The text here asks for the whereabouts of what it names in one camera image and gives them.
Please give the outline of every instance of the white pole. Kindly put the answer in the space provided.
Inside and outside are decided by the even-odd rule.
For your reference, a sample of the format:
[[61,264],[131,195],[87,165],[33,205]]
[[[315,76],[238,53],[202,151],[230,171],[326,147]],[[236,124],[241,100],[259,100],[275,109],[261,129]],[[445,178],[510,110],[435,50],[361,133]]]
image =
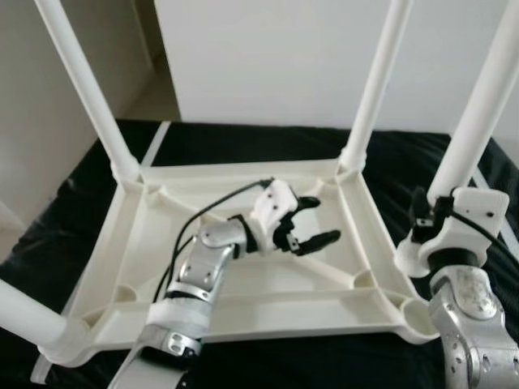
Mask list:
[[36,5],[97,135],[105,147],[114,176],[124,181],[135,181],[139,176],[139,163],[130,154],[122,138],[61,2],[36,0]]
[[465,112],[431,183],[427,199],[466,186],[495,129],[519,73],[519,0],[510,0]]
[[0,280],[0,327],[46,346],[65,332],[67,319]]
[[346,171],[362,170],[366,164],[367,144],[375,127],[412,5],[413,0],[392,0],[389,5],[357,116],[348,143],[339,157],[339,166]]

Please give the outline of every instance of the white plastic frame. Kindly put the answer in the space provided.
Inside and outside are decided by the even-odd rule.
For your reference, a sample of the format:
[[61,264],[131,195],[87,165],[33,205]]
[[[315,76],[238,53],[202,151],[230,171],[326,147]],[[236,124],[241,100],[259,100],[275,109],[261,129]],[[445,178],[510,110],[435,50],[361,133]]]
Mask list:
[[[152,292],[182,222],[208,201],[243,183],[276,176],[288,181],[296,193],[317,195],[323,201],[316,210],[302,212],[296,220],[296,236],[338,227],[342,238],[305,258],[275,253],[266,259],[231,263],[206,341],[376,331],[393,331],[416,344],[437,337],[427,302],[392,261],[394,246],[361,174],[411,1],[390,3],[351,134],[357,141],[348,143],[339,169],[334,160],[139,167],[122,140],[60,1],[36,0],[36,4],[111,159],[118,189],[68,317],[2,281],[0,326],[40,345],[51,361],[63,365],[80,365],[104,349],[130,347],[144,324]],[[519,1],[511,0],[430,199],[451,186],[466,185],[518,69]],[[458,159],[461,151],[470,162]],[[252,196],[236,198],[204,218],[243,212],[252,205]]]

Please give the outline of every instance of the black cloth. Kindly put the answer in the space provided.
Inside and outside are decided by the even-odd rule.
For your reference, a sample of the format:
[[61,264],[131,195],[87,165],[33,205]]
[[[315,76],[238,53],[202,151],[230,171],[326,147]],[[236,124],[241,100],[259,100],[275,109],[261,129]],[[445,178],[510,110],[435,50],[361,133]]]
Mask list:
[[[119,122],[138,159],[158,124]],[[176,123],[166,134],[154,165],[337,158],[347,134],[334,129]],[[371,137],[364,177],[395,243],[409,232],[413,189],[430,185],[448,141],[447,135],[398,131],[375,132]],[[517,233],[517,168],[493,141],[479,167],[491,187],[510,195],[507,216]],[[92,253],[114,189],[108,159],[97,143],[0,266],[0,278],[60,312]],[[506,309],[507,328],[517,341],[519,268],[492,248],[485,269]],[[427,280],[415,280],[415,285],[427,295]],[[0,344],[4,351],[0,379],[27,382],[38,356],[36,348],[5,331],[0,331]],[[106,387],[126,353],[99,353],[76,369],[54,365],[47,384]],[[444,387],[441,343],[435,340],[417,346],[391,333],[207,344],[194,374],[195,387],[200,388]]]

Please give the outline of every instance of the black cable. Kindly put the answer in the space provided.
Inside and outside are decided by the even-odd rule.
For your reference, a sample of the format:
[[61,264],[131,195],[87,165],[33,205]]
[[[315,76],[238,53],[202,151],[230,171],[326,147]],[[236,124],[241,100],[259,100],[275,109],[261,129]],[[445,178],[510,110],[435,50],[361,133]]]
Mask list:
[[[192,236],[189,239],[187,239],[187,241],[182,245],[182,247],[180,247],[180,250],[178,251],[177,256],[179,256],[183,252],[183,250],[187,247],[187,245],[189,243],[191,243],[192,240],[193,240]],[[159,298],[159,294],[161,292],[162,285],[164,284],[166,276],[169,274],[169,267],[170,266],[171,266],[171,263],[165,269],[164,274],[161,277],[161,281],[159,282],[159,285],[157,286],[157,289],[155,290],[155,294],[153,295],[153,302],[157,302],[157,300]]]
[[510,252],[507,246],[505,246],[498,238],[494,237],[491,233],[486,231],[481,225],[474,223],[471,219],[467,219],[463,215],[460,215],[459,213],[455,211],[450,211],[450,215],[458,219],[461,223],[467,224],[469,227],[475,229],[479,233],[481,233],[486,239],[488,239],[490,242],[494,243],[507,257],[509,257],[512,261],[516,262],[517,259],[513,256],[513,254]]
[[249,190],[250,188],[253,188],[254,186],[262,186],[263,188],[266,188],[267,186],[269,186],[271,184],[271,182],[272,182],[272,179],[270,179],[270,180],[259,180],[259,181],[256,181],[256,182],[252,182],[251,184],[242,186],[241,188],[239,188],[239,189],[237,189],[237,190],[235,190],[235,191],[225,195],[221,199],[215,201],[214,203],[209,204],[207,207],[201,209],[200,211],[196,212],[192,217],[190,217],[189,220],[181,228],[180,233],[177,236],[177,241],[175,242],[175,246],[174,246],[174,250],[173,250],[173,255],[171,256],[171,264],[169,265],[169,269],[168,269],[168,284],[173,279],[174,261],[175,261],[175,259],[177,258],[178,254],[179,254],[178,246],[180,245],[180,241],[182,239],[182,235],[186,232],[186,229],[187,229],[187,227],[189,227],[189,224],[191,224],[194,220],[196,220],[197,218],[202,216],[205,212],[207,212],[207,211],[213,209],[214,207],[222,204],[224,201],[227,201],[228,199],[230,199],[230,198],[232,198],[232,197],[234,197],[236,195],[239,195],[240,193],[242,193],[242,192],[244,192],[246,190]]

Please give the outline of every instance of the white wall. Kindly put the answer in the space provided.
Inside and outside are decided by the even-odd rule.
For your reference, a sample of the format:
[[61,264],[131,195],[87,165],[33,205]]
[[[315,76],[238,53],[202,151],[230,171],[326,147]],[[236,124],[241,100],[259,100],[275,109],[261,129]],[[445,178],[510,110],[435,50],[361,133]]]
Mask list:
[[[351,127],[388,4],[156,0],[182,120]],[[416,0],[376,127],[452,131],[505,4]],[[498,137],[519,142],[518,107]]]
[[[66,0],[65,8],[115,113],[152,72],[131,4]],[[0,216],[26,225],[96,138],[32,1],[0,1]],[[0,228],[6,227],[0,220]]]

